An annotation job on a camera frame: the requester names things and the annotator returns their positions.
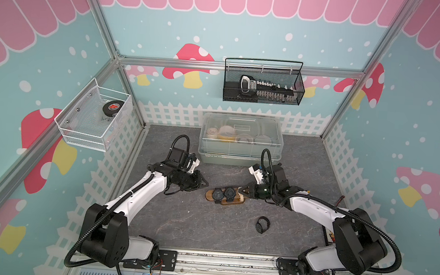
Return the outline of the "large black digital watch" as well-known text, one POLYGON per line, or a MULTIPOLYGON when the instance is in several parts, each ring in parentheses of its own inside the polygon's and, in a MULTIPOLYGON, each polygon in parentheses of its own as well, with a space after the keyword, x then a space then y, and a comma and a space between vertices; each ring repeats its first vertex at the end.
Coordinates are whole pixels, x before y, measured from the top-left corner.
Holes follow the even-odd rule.
POLYGON ((233 202, 236 197, 236 191, 232 187, 226 187, 224 191, 224 198, 226 202, 233 202))

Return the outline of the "wooden watch stand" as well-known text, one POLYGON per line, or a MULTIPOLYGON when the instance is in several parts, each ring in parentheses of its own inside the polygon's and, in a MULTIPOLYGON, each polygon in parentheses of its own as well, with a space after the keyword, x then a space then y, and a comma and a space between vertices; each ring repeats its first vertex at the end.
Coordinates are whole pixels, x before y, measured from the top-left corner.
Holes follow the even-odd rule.
POLYGON ((236 188, 216 188, 206 192, 205 198, 209 202, 224 205, 238 205, 245 202, 244 196, 236 188))

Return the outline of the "black rugged sport watch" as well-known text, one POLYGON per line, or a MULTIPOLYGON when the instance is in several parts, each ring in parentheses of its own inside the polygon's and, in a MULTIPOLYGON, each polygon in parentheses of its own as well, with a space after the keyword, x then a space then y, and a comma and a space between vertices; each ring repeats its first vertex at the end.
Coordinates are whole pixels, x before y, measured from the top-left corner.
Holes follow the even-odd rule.
POLYGON ((221 188, 214 189, 211 197, 216 204, 221 204, 224 199, 223 190, 221 188))

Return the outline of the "beige strap watch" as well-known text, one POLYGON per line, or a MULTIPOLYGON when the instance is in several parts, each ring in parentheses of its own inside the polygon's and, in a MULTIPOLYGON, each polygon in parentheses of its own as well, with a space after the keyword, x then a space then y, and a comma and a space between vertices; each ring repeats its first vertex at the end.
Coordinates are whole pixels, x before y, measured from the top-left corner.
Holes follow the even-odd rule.
POLYGON ((238 195, 239 195, 239 201, 241 203, 243 203, 245 201, 245 199, 246 199, 244 193, 241 192, 241 191, 238 191, 238 195))

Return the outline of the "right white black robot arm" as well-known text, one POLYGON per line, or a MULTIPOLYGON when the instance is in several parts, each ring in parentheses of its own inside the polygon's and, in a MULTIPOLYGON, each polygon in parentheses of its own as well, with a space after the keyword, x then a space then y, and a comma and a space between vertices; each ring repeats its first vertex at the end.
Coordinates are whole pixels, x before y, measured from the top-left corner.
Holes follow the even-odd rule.
POLYGON ((335 237, 331 245, 302 252, 296 262, 297 275, 323 271, 390 274, 401 267, 403 257, 397 244, 372 223, 365 210, 342 209, 290 185, 281 164, 272 161, 269 149, 264 149, 260 163, 250 168, 255 183, 241 188, 244 196, 305 215, 335 237))

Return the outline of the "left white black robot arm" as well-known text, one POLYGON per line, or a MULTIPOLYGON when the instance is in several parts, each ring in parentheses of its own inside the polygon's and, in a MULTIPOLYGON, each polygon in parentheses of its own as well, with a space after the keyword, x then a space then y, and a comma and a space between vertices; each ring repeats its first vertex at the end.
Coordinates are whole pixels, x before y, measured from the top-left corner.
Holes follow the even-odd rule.
POLYGON ((90 206, 79 238, 64 258, 64 266, 100 263, 118 269, 128 262, 148 269, 158 266, 159 243, 147 236, 131 237, 129 225, 158 194, 192 192, 209 185, 197 168, 200 161, 190 153, 190 145, 187 135, 177 136, 165 160, 148 165, 145 175, 130 189, 103 205, 90 206), (178 189, 172 192, 171 186, 178 189))

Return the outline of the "clear plastic storage box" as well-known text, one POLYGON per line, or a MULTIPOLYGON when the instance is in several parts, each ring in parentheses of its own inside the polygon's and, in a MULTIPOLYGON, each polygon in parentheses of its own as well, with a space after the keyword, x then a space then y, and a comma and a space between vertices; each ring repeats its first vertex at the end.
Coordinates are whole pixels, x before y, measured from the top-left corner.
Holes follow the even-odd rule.
POLYGON ((249 167, 260 162, 264 149, 279 162, 283 145, 275 118, 213 112, 204 115, 198 153, 204 163, 249 167))

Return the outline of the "black tape roll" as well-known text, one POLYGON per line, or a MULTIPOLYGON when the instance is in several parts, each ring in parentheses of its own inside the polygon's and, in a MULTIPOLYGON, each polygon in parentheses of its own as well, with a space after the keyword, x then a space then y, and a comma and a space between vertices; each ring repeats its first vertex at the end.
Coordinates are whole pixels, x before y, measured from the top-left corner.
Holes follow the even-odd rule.
POLYGON ((118 112, 120 112, 124 104, 125 102, 121 100, 109 101, 104 104, 102 111, 107 117, 115 117, 118 112))

